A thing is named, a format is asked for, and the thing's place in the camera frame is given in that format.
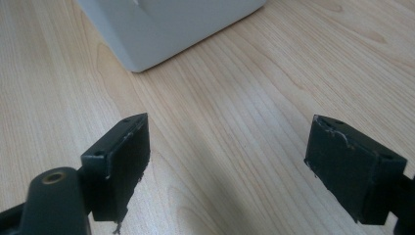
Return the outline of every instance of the white object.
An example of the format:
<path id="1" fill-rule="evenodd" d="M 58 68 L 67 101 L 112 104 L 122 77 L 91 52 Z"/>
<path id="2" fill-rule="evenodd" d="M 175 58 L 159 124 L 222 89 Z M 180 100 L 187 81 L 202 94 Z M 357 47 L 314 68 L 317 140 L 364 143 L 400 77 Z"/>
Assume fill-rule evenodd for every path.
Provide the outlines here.
<path id="1" fill-rule="evenodd" d="M 129 71 L 143 71 L 247 16 L 266 0 L 78 0 Z"/>

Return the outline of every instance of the black plastic part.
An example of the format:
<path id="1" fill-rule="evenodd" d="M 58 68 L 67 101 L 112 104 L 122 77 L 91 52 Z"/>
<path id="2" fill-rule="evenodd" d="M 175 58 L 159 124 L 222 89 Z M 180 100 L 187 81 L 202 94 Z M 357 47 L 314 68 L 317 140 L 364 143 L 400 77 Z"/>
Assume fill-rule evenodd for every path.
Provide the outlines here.
<path id="1" fill-rule="evenodd" d="M 395 235 L 415 234 L 415 178 L 402 176 L 396 185 L 391 211 L 398 217 Z"/>
<path id="2" fill-rule="evenodd" d="M 19 234 L 90 234 L 75 169 L 51 169 L 31 181 Z"/>
<path id="3" fill-rule="evenodd" d="M 0 213 L 0 235 L 19 233 L 24 204 L 17 205 Z"/>
<path id="4" fill-rule="evenodd" d="M 122 222 L 149 159 L 147 114 L 123 119 L 81 156 L 86 207 L 96 221 Z"/>
<path id="5" fill-rule="evenodd" d="M 405 158 L 341 121 L 314 116 L 304 161 L 355 221 L 385 224 Z"/>

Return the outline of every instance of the wood grain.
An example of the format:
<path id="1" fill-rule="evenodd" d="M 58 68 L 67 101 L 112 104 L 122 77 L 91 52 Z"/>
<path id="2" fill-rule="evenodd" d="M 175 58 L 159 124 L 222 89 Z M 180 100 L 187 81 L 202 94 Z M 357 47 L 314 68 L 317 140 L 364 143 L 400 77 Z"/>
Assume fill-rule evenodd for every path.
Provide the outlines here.
<path id="1" fill-rule="evenodd" d="M 320 114 L 415 174 L 415 3 L 268 0 L 131 73 L 75 1 L 0 0 L 1 211 L 34 176 L 80 167 L 109 128 L 144 112 L 152 157 L 122 234 L 392 234 L 392 215 L 355 224 L 303 158 Z"/>

